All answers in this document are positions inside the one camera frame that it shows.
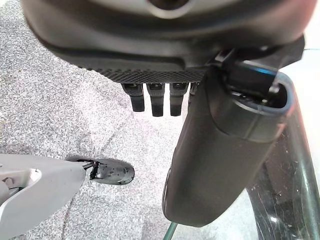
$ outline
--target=gray carpet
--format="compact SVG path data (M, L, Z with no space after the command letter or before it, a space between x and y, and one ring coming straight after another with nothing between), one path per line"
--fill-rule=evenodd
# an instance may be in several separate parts
M72 202L17 239L162 239L162 191L182 117L133 113L121 86L98 73L58 59L35 39L19 1L0 7L0 153L64 159L71 155L112 157L134 165L125 186L86 183ZM179 226L175 239L256 239L244 192L214 223Z

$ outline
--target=floor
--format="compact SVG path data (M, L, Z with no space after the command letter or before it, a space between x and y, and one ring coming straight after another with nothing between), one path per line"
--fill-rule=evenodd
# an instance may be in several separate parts
M164 117L152 117L145 98L145 112L133 113L119 84L55 57L26 26L19 1L0 0L0 153L112 157L136 170L125 186L86 183L72 202L16 239L163 238L170 222L162 192L183 118L169 116L168 95ZM178 226L174 239L257 239L247 193L206 227Z

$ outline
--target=black plastic cover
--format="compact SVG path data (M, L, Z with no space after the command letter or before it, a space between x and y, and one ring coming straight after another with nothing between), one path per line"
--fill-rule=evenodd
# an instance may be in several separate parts
M293 109L287 84L268 107L231 96L221 81L212 68L189 107L163 193L172 222L202 227L218 218L260 169Z
M22 0L27 22L47 48L72 64L102 71L181 71L204 66L221 49L287 44L302 36L315 4L238 0L161 19L93 0Z

